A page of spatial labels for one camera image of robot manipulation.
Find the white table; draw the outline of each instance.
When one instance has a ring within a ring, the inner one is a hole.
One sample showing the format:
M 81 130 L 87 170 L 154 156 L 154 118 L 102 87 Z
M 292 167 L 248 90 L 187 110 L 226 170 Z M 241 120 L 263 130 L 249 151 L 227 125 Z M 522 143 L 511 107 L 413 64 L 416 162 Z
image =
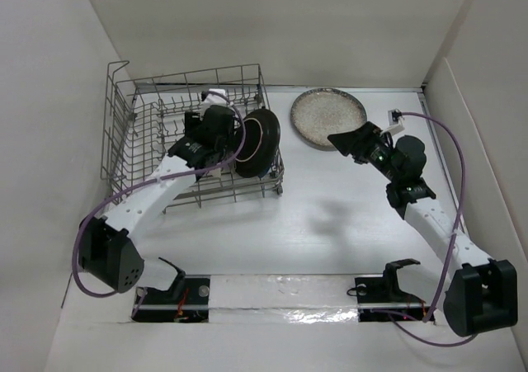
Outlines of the white table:
M 289 111 L 302 91 L 268 89 L 282 130 L 283 196 L 169 210 L 138 246 L 144 256 L 163 256 L 188 274 L 214 275 L 210 303 L 219 309 L 211 312 L 211 322 L 132 323 L 134 294 L 90 299 L 70 285 L 47 371 L 524 370 L 509 329 L 441 349 L 406 337 L 390 323 L 357 323 L 356 302 L 345 295 L 351 275 L 380 273 L 386 262 L 409 257 L 437 269 L 441 264 L 389 207 L 381 174 L 339 153 L 310 148 L 294 133 Z M 422 112 L 415 92 L 350 92 L 380 126 L 387 125 L 388 110 Z M 406 128 L 425 143 L 424 178 L 453 216 L 427 124 L 409 118 Z M 297 276 L 265 276 L 272 274 L 312 276 L 299 287 Z M 84 279 L 104 290 L 92 277 Z M 285 285 L 282 294 L 278 285 Z M 260 313 L 237 313 L 245 308 Z M 285 308 L 324 308 L 350 317 L 339 323 L 287 323 L 288 318 L 276 318 L 283 316 L 276 310 Z M 437 326 L 407 326 L 430 340 L 457 341 L 441 315 Z

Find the clear plastic tape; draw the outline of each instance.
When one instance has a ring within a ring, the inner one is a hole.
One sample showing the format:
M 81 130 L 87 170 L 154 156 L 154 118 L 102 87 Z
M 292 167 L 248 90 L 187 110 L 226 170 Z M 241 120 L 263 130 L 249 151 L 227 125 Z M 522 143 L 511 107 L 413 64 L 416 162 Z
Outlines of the clear plastic tape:
M 358 323 L 357 308 L 213 308 L 210 323 Z

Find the gray wall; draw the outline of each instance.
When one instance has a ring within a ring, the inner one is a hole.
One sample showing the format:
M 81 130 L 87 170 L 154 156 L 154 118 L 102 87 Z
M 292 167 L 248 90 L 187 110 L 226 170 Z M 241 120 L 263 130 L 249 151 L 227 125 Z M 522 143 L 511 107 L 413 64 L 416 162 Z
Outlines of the gray wall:
M 0 0 L 0 370 L 45 367 L 98 179 L 106 63 L 88 0 Z
M 520 323 L 528 361 L 528 1 L 470 0 L 426 89 L 431 113 L 459 135 L 468 163 L 465 218 L 475 242 L 510 259 L 519 274 Z M 455 183 L 459 162 L 442 148 Z
M 260 62 L 269 84 L 419 87 L 463 0 L 91 0 L 130 76 Z

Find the wire dish rack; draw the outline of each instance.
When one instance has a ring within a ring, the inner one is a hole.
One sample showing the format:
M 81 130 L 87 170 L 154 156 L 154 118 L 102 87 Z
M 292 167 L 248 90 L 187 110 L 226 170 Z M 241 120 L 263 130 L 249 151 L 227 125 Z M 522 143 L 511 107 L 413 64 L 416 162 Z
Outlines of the wire dish rack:
M 144 181 L 184 132 L 186 111 L 199 111 L 201 93 L 225 89 L 237 108 L 247 115 L 269 101 L 259 64 L 212 68 L 159 77 L 118 81 L 129 61 L 108 64 L 105 118 L 102 135 L 101 179 L 109 195 Z M 242 178 L 232 167 L 219 177 L 206 175 L 168 207 L 273 191 L 282 194 L 284 164 L 277 151 L 264 177 Z

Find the gray wire basket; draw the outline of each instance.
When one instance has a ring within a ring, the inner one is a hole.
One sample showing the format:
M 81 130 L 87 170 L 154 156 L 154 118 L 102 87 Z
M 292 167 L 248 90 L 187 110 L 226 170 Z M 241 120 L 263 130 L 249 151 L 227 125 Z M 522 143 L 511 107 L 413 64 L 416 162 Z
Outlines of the gray wire basket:
M 259 64 L 212 68 L 159 77 L 116 81 L 129 61 L 108 64 L 105 119 L 102 135 L 101 179 L 109 195 L 144 181 L 168 149 L 183 135 L 186 111 L 198 111 L 201 93 L 225 89 L 243 115 L 269 109 Z M 206 175 L 168 207 L 232 198 L 268 191 L 282 193 L 284 164 L 277 151 L 264 177 L 241 178 L 231 169 L 219 177 Z

